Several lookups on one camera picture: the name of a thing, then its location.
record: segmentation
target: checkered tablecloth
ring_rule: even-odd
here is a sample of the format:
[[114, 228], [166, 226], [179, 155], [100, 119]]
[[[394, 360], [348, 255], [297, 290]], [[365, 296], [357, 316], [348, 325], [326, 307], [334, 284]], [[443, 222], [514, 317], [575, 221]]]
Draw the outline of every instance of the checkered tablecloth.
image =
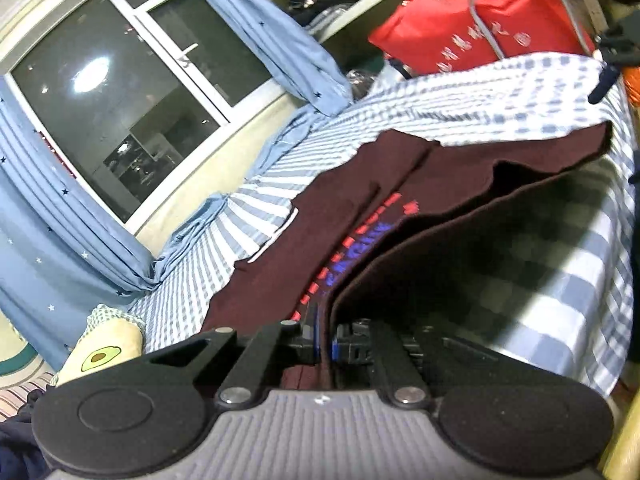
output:
[[608, 393], [632, 323], [628, 178], [635, 137], [619, 87], [599, 105], [587, 103], [600, 67], [582, 56], [532, 54], [401, 82], [357, 102], [231, 194], [177, 269], [134, 304], [132, 313], [146, 322], [146, 350], [196, 333], [234, 262], [270, 239], [289, 215], [290, 200], [380, 131], [454, 145], [548, 139], [609, 120], [610, 152], [548, 186], [523, 225], [496, 233], [481, 257], [450, 272], [450, 304], [465, 309], [431, 314], [460, 335]]

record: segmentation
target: red bag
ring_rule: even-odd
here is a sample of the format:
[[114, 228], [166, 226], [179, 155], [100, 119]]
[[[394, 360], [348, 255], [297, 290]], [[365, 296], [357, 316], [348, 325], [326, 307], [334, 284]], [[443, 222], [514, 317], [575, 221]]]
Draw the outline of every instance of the red bag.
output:
[[[505, 56], [586, 54], [562, 0], [477, 0], [476, 11]], [[589, 52], [593, 43], [580, 28]], [[468, 70], [497, 52], [470, 11], [470, 0], [404, 0], [369, 41], [418, 74]]]

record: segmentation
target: gray ribbed surface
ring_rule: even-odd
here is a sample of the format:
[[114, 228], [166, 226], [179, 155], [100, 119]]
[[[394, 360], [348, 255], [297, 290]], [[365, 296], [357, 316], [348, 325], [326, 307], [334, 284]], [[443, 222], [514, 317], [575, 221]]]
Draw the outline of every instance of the gray ribbed surface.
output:
[[[191, 455], [144, 480], [507, 480], [455, 453], [426, 415], [375, 392], [274, 391], [222, 415]], [[566, 480], [595, 480], [594, 472]], [[55, 472], [49, 480], [76, 480]]]

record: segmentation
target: striped fabric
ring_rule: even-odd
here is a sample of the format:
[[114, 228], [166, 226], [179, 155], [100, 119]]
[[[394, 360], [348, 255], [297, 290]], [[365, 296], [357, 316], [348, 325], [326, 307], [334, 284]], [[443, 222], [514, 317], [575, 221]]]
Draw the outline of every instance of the striped fabric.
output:
[[38, 388], [41, 390], [46, 388], [53, 378], [53, 373], [43, 371], [44, 368], [48, 367], [44, 362], [41, 362], [37, 374], [11, 388], [0, 390], [0, 422], [18, 413], [18, 410], [27, 402], [29, 392]]
[[401, 82], [357, 102], [231, 194], [172, 275], [133, 305], [146, 322], [146, 351], [196, 333], [234, 262], [270, 239], [290, 200], [382, 130], [454, 145], [548, 139], [610, 120], [608, 155], [543, 189], [517, 232], [496, 233], [479, 257], [452, 267], [447, 308], [431, 315], [471, 340], [609, 393], [632, 323], [627, 180], [635, 139], [620, 88], [599, 105], [587, 103], [599, 71], [587, 57], [532, 54]]

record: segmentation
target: avocado print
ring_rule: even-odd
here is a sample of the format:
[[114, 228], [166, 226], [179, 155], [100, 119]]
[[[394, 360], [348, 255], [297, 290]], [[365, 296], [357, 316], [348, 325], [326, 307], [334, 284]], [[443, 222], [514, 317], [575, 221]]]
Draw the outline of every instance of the avocado print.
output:
[[105, 346], [95, 352], [91, 352], [89, 357], [84, 360], [84, 363], [82, 363], [80, 370], [85, 372], [87, 370], [97, 368], [98, 366], [104, 366], [119, 355], [120, 352], [122, 352], [122, 350], [117, 346]]

